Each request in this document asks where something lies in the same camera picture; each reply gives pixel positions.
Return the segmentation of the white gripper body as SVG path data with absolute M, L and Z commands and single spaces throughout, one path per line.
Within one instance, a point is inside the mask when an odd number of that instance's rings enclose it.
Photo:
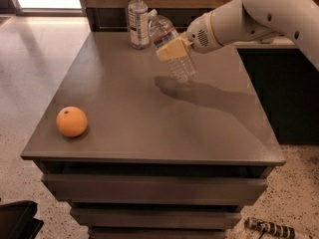
M 206 54 L 221 48 L 214 35 L 211 16 L 211 12 L 204 13 L 193 20 L 186 30 L 191 47 L 197 53 Z

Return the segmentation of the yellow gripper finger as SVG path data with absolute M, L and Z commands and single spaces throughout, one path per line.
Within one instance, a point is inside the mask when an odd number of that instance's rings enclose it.
M 155 39 L 158 47 L 157 56 L 160 61 L 165 62 L 173 59 L 185 57 L 189 54 L 192 41 L 183 36 L 178 36 L 171 40 L 166 38 Z

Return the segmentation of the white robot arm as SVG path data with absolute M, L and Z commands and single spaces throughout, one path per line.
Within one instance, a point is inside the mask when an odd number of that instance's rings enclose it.
M 291 40 L 319 70 L 319 6 L 313 0 L 232 0 L 197 17 L 157 56 L 168 61 L 276 35 Z

